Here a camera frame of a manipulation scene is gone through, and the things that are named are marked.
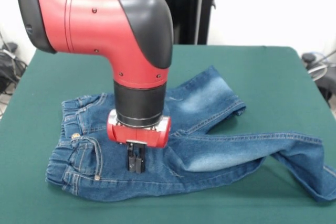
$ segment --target jeans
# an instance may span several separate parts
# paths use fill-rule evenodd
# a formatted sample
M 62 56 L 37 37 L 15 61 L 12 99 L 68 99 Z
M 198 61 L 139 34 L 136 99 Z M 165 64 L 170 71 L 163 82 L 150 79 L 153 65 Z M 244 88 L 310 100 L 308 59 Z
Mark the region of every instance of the jeans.
M 46 180 L 94 201 L 190 193 L 229 185 L 256 171 L 267 156 L 284 164 L 316 201 L 336 198 L 336 170 L 323 163 L 321 140 L 300 133 L 209 135 L 245 110 L 214 67 L 168 89 L 164 115 L 172 118 L 165 148 L 147 148 L 145 172 L 127 171 L 127 147 L 108 139 L 113 94 L 62 103 L 61 136 Z

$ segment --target metal pole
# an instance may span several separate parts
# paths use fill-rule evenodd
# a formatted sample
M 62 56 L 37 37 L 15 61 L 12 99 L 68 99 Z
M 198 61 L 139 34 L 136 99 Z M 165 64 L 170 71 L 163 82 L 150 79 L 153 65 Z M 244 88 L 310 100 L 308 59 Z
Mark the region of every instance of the metal pole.
M 198 34 L 200 33 L 200 22 L 201 22 L 201 12 L 202 12 L 202 1 L 197 0 L 197 13 L 196 13 L 196 29 L 195 29 L 195 45 L 198 43 Z

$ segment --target screw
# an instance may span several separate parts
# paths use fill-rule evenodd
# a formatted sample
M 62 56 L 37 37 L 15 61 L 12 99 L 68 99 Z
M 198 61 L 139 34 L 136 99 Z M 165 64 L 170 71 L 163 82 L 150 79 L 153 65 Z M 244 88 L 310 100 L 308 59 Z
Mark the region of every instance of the screw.
M 28 34 L 33 34 L 33 28 L 31 27 L 31 25 L 26 25 L 25 28 Z

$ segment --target front pocket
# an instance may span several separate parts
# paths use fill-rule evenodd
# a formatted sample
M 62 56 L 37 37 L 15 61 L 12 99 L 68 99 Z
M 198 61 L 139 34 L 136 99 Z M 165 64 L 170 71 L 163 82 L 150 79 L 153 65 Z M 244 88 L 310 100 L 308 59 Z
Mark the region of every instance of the front pocket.
M 75 149 L 70 158 L 73 168 L 83 175 L 100 175 L 102 161 L 98 141 L 93 137 L 81 137 L 72 145 Z

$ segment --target table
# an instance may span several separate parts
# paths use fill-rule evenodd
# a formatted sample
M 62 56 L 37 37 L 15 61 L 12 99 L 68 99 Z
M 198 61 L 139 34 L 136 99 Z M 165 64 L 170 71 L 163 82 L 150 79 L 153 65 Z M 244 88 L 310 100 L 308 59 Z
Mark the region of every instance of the table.
M 325 161 L 336 167 L 335 120 L 293 49 L 176 45 L 168 87 L 209 65 L 247 105 L 242 116 L 212 133 L 312 134 L 324 140 Z M 48 159 L 60 133 L 61 102 L 112 88 L 112 70 L 102 57 L 36 52 L 0 123 L 1 223 L 335 222 L 336 203 L 316 203 L 272 158 L 230 186 L 108 204 L 46 183 Z

